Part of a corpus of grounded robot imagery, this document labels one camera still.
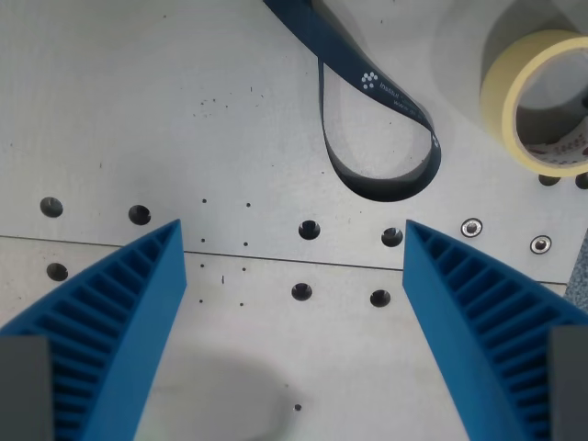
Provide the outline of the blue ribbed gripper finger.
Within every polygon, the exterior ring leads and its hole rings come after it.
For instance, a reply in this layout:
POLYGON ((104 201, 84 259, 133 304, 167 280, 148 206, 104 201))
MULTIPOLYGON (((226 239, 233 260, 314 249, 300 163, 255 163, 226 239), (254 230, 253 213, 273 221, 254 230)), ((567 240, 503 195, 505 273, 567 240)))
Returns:
POLYGON ((58 440, 131 440, 187 288, 180 220, 118 249, 10 322, 49 343, 58 440))
POLYGON ((402 285, 469 439, 549 440, 548 333, 586 313, 413 220, 402 285))

